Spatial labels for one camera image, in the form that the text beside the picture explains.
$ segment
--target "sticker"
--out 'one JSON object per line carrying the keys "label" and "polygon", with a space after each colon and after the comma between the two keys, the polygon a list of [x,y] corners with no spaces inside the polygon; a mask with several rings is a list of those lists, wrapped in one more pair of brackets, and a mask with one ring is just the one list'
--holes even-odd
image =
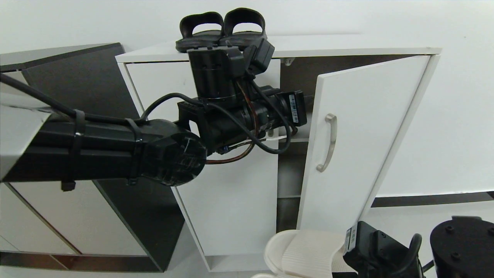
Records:
{"label": "sticker", "polygon": [[343,251],[343,254],[346,254],[346,252],[348,251],[348,243],[350,242],[350,235],[352,233],[352,228],[348,229],[346,231],[346,237],[345,237],[345,250]]}
{"label": "sticker", "polygon": [[295,103],[295,95],[291,94],[288,97],[290,99],[291,117],[294,123],[298,123],[298,113],[297,113],[297,104]]}
{"label": "sticker", "polygon": [[345,250],[343,251],[343,255],[352,251],[357,244],[357,224],[358,223],[355,223],[353,227],[346,231]]}

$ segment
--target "black cylinder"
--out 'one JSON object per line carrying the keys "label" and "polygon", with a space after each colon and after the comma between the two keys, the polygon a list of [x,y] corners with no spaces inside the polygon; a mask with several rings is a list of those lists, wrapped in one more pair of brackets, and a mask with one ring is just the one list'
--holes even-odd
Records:
{"label": "black cylinder", "polygon": [[245,73],[244,58],[237,47],[192,49],[188,54],[199,98],[217,102],[243,98],[235,84]]}
{"label": "black cylinder", "polygon": [[437,225],[430,243],[438,278],[493,277],[494,224],[453,217]]}
{"label": "black cylinder", "polygon": [[[178,186],[197,177],[206,163],[206,147],[190,131],[166,120],[152,120],[140,127],[142,153],[135,152],[135,136],[126,126],[86,124],[74,180],[132,178],[137,175],[167,186]],[[60,181],[71,164],[73,122],[47,122],[2,182]]]}

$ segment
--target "silver handle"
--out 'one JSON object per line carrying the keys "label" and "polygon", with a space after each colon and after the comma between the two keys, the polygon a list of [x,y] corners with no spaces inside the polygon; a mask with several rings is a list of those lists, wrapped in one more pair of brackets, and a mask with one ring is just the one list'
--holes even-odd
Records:
{"label": "silver handle", "polygon": [[336,116],[333,114],[326,115],[326,122],[331,126],[331,135],[329,137],[329,149],[328,154],[326,155],[326,161],[324,164],[319,164],[316,168],[319,172],[324,172],[331,161],[331,157],[333,156],[334,146],[336,145],[336,133],[338,131],[338,123],[336,121]]}

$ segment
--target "white cabinet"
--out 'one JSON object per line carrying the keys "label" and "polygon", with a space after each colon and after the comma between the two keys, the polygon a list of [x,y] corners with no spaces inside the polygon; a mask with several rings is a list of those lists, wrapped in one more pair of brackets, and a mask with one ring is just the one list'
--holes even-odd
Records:
{"label": "white cabinet", "polygon": [[[188,62],[129,64],[127,69],[144,107],[171,92],[197,97]],[[279,87],[280,61],[270,63],[256,81],[261,86]],[[179,101],[163,103],[150,118],[178,120]],[[278,147],[275,141],[267,145]],[[235,157],[246,148],[208,159]],[[276,155],[255,148],[236,163],[206,165],[196,179],[175,188],[205,256],[262,254],[276,233],[277,160]]]}
{"label": "white cabinet", "polygon": [[[82,254],[146,255],[92,181],[77,181],[76,188],[68,192],[60,189],[60,182],[12,186]],[[10,216],[11,209],[1,212]]]}
{"label": "white cabinet", "polygon": [[1,251],[75,254],[5,184],[0,184],[0,236]]}
{"label": "white cabinet", "polygon": [[[269,41],[273,59],[255,81],[302,89],[307,125],[284,154],[255,148],[241,161],[207,165],[195,180],[174,188],[213,272],[267,269],[262,251],[275,229],[344,233],[352,226],[370,207],[441,51],[363,35]],[[188,56],[177,53],[174,42],[119,55],[117,62],[139,112],[167,93],[196,96]],[[166,102],[152,118],[177,120],[178,101]],[[321,172],[317,166],[329,149]]]}

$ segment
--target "black sandal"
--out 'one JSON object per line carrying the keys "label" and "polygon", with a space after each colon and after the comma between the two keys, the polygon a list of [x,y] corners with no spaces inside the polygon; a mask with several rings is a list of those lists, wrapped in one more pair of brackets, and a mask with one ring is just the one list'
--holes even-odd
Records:
{"label": "black sandal", "polygon": [[223,28],[221,14],[214,11],[192,14],[182,18],[180,21],[180,32],[183,38],[175,42],[175,49],[179,52],[186,53],[188,49],[195,47],[217,45],[221,38],[221,30],[207,30],[192,34],[196,26],[205,23],[216,23]]}
{"label": "black sandal", "polygon": [[[233,33],[233,28],[240,23],[255,23],[261,26],[262,32],[244,31]],[[248,8],[237,8],[229,11],[223,24],[224,37],[219,40],[219,45],[227,46],[226,41],[230,41],[231,45],[238,46],[243,51],[255,40],[260,38],[267,39],[265,25],[264,17],[258,11]]]}

